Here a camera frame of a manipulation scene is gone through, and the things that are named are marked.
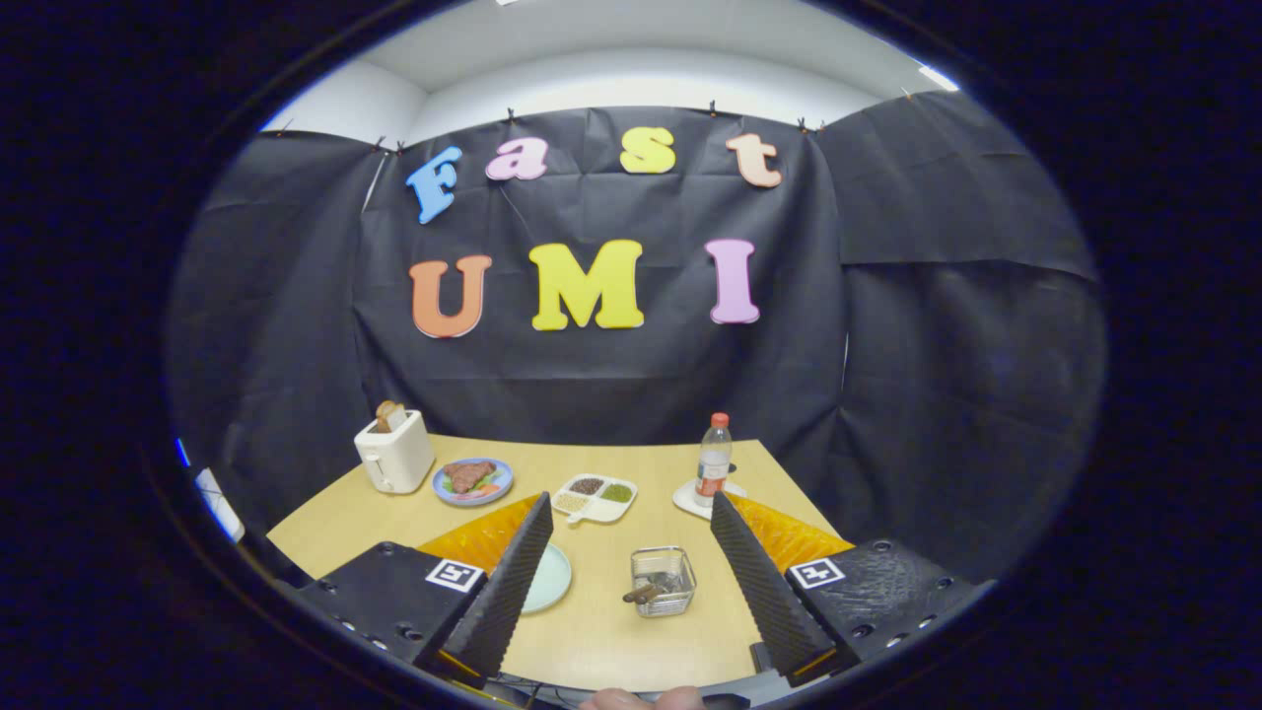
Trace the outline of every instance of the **letter m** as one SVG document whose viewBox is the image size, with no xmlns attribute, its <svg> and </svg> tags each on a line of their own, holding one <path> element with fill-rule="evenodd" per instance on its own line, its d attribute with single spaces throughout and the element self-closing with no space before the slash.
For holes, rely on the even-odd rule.
<svg viewBox="0 0 1262 710">
<path fill-rule="evenodd" d="M 560 311 L 565 299 L 578 327 L 587 327 L 596 300 L 601 311 L 596 324 L 602 328 L 634 328 L 644 323 L 644 313 L 635 301 L 635 262 L 644 252 L 639 241 L 615 238 L 601 246 L 592 269 L 574 260 L 569 246 L 543 243 L 530 250 L 530 260 L 539 266 L 539 314 L 530 322 L 535 329 L 564 329 L 569 319 Z"/>
</svg>

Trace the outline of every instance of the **hand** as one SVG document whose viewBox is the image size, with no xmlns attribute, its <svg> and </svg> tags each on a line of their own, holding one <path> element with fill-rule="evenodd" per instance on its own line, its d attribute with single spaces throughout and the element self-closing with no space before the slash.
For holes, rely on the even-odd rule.
<svg viewBox="0 0 1262 710">
<path fill-rule="evenodd" d="M 607 687 L 581 702 L 578 710 L 705 710 L 705 705 L 700 691 L 690 685 L 668 690 L 651 705 L 625 690 Z"/>
</svg>

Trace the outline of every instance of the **white ceiling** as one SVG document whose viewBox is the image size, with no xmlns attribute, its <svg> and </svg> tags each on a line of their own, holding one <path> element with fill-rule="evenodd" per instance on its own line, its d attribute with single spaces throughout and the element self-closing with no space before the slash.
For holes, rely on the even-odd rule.
<svg viewBox="0 0 1262 710">
<path fill-rule="evenodd" d="M 362 59 L 433 93 L 521 62 L 612 48 L 704 49 L 814 72 L 880 98 L 938 88 L 920 63 L 798 0 L 471 0 Z"/>
</svg>

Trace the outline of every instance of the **steak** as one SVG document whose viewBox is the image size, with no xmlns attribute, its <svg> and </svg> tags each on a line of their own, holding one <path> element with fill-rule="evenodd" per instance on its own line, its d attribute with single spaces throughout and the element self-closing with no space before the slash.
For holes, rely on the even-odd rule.
<svg viewBox="0 0 1262 710">
<path fill-rule="evenodd" d="M 495 464 L 478 462 L 477 464 L 448 464 L 443 468 L 447 478 L 452 479 L 452 491 L 456 493 L 468 493 L 477 482 L 495 470 Z"/>
</svg>

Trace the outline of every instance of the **grain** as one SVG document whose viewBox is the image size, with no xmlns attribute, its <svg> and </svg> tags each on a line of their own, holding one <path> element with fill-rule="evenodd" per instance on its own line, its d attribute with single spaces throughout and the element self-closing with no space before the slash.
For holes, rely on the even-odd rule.
<svg viewBox="0 0 1262 710">
<path fill-rule="evenodd" d="M 579 479 L 570 484 L 569 489 L 574 493 L 583 493 L 591 496 L 601 489 L 601 484 L 604 483 L 601 479 Z"/>
<path fill-rule="evenodd" d="M 626 503 L 627 501 L 631 501 L 631 489 L 625 486 L 613 484 L 604 489 L 601 498 L 615 503 Z"/>
<path fill-rule="evenodd" d="M 553 506 L 560 508 L 562 511 L 565 511 L 567 513 L 578 513 L 579 511 L 583 509 L 583 506 L 587 506 L 587 501 L 588 501 L 587 498 L 579 498 L 577 496 L 563 493 L 557 497 L 557 501 L 553 502 Z"/>
</svg>

